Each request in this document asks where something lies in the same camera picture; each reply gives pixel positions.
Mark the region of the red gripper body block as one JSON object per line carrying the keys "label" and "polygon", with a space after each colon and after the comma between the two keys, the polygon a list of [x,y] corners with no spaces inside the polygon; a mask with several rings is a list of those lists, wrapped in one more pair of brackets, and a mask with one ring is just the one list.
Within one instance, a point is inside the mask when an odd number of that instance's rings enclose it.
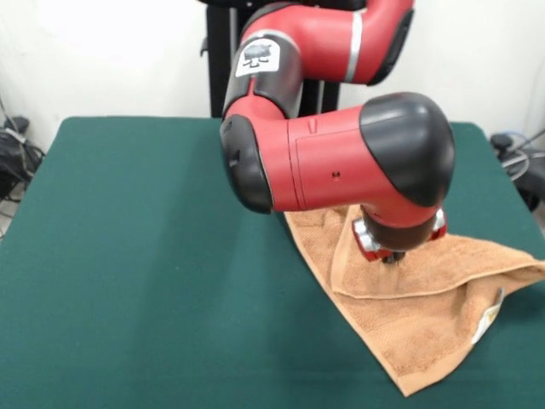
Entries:
{"label": "red gripper body block", "polygon": [[382,261],[384,256],[396,251],[413,251],[429,241],[442,238],[447,231],[443,209],[423,224],[409,228],[382,225],[370,215],[363,214],[352,222],[353,236],[367,261]]}

